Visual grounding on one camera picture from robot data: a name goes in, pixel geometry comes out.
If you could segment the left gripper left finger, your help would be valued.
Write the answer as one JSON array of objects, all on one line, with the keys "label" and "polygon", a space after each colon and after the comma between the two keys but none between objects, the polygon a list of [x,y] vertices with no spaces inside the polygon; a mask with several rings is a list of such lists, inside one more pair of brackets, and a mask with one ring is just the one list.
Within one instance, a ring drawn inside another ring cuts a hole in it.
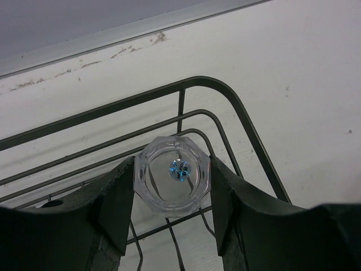
[{"label": "left gripper left finger", "polygon": [[117,270],[133,206],[134,158],[41,207],[1,208],[2,270]]}]

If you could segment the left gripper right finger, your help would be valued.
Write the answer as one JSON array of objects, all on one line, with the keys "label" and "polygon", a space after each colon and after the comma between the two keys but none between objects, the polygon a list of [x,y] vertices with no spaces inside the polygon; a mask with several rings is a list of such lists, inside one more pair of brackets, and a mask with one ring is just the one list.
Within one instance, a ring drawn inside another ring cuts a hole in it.
[{"label": "left gripper right finger", "polygon": [[225,270],[359,270],[360,205],[304,209],[210,160],[215,239]]}]

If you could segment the clear glass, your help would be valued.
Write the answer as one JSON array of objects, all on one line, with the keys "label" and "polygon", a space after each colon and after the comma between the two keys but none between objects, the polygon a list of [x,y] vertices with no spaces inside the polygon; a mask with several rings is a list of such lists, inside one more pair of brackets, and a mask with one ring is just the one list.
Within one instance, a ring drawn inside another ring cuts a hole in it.
[{"label": "clear glass", "polygon": [[210,157],[188,137],[156,137],[135,157],[134,191],[156,214],[187,216],[210,189]]}]

